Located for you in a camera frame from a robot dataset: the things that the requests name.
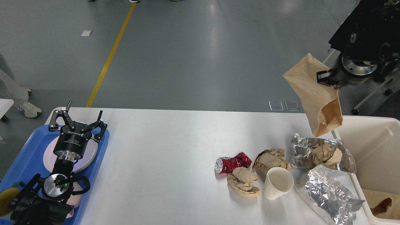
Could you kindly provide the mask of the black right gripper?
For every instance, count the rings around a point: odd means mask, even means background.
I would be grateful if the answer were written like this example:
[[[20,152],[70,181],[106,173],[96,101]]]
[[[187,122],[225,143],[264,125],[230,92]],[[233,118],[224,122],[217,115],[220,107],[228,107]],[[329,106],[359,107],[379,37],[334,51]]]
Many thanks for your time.
[[[377,63],[350,60],[344,54],[339,54],[330,70],[316,73],[316,82],[327,87],[333,87],[334,90],[348,85],[360,85],[370,81],[376,74],[378,67]]]

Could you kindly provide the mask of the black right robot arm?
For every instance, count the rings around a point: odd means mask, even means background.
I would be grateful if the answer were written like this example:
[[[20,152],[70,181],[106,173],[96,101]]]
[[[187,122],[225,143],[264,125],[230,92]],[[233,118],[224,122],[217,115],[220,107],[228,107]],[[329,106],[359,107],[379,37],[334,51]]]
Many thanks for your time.
[[[387,76],[399,63],[399,16],[398,0],[361,0],[329,40],[340,54],[317,83],[341,88]]]

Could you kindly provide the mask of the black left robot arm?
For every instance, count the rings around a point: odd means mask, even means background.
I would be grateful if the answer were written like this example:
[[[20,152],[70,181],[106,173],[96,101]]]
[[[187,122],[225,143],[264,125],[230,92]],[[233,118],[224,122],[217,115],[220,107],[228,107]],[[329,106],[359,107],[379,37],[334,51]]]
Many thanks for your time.
[[[82,216],[106,146],[108,125],[73,121],[55,109],[38,127],[1,182],[1,224],[76,225]]]

